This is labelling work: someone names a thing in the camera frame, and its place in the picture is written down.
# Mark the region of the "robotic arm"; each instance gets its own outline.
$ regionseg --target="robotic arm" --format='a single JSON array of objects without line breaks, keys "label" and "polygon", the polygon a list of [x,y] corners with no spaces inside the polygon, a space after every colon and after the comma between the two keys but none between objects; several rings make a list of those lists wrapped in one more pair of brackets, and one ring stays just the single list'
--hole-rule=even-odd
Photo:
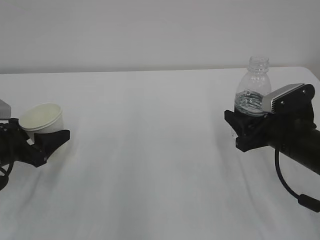
[{"label": "robotic arm", "polygon": [[52,133],[35,133],[34,144],[30,145],[29,136],[20,127],[17,118],[11,118],[11,107],[0,100],[0,191],[8,184],[14,162],[19,161],[40,167],[61,145],[70,139],[69,130]]},{"label": "robotic arm", "polygon": [[299,204],[318,213],[320,201],[295,193],[279,166],[281,152],[320,175],[320,131],[314,124],[314,96],[315,88],[311,84],[290,84],[262,99],[266,115],[254,117],[226,110],[224,119],[237,133],[235,145],[242,152],[265,146],[274,148],[275,168],[283,186]]}]

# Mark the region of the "water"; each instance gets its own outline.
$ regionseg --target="water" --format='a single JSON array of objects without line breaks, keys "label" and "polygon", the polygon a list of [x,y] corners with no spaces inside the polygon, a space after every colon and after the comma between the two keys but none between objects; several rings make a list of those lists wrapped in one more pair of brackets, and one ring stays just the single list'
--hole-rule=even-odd
[{"label": "water", "polygon": [[262,116],[264,112],[262,111],[262,98],[264,96],[255,91],[242,91],[235,94],[234,106],[241,113],[250,116]]}]

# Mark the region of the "black cable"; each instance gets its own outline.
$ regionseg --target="black cable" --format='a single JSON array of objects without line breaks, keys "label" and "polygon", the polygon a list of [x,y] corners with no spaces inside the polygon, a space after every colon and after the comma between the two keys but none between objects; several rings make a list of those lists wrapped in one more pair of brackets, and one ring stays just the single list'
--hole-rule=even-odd
[{"label": "black cable", "polygon": [[274,150],[274,165],[275,165],[275,170],[276,170],[276,174],[278,175],[278,178],[280,180],[280,182],[282,183],[282,185],[284,186],[284,188],[292,195],[294,196],[296,199],[299,198],[299,195],[297,193],[295,193],[286,183],[284,177],[282,176],[281,170],[280,170],[280,165],[279,165],[279,152],[280,152],[280,148],[276,147]]},{"label": "black cable", "polygon": [[282,183],[282,185],[284,186],[284,188],[292,195],[294,196],[297,200],[298,203],[301,206],[304,206],[316,213],[320,212],[320,201],[310,197],[308,195],[305,194],[300,194],[298,195],[297,193],[295,193],[286,183],[284,177],[282,176],[281,170],[280,170],[280,165],[279,165],[279,153],[280,153],[280,148],[276,147],[274,150],[274,165],[275,165],[275,170],[276,170],[276,174],[278,175],[278,178],[280,180],[280,182]]}]

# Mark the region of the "white paper cup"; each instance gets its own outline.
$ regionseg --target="white paper cup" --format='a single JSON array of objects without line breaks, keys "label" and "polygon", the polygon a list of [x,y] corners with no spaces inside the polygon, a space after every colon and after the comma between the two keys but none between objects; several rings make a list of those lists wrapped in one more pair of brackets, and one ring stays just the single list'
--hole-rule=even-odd
[{"label": "white paper cup", "polygon": [[44,103],[26,111],[19,125],[35,142],[35,134],[49,134],[64,129],[62,109],[55,103]]}]

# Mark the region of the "white wall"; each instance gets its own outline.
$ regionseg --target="white wall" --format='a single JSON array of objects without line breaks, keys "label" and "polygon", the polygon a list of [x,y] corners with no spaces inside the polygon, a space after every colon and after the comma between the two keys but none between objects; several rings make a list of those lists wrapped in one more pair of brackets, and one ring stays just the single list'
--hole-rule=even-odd
[{"label": "white wall", "polygon": [[319,0],[0,0],[0,72],[241,67],[320,77]]}]

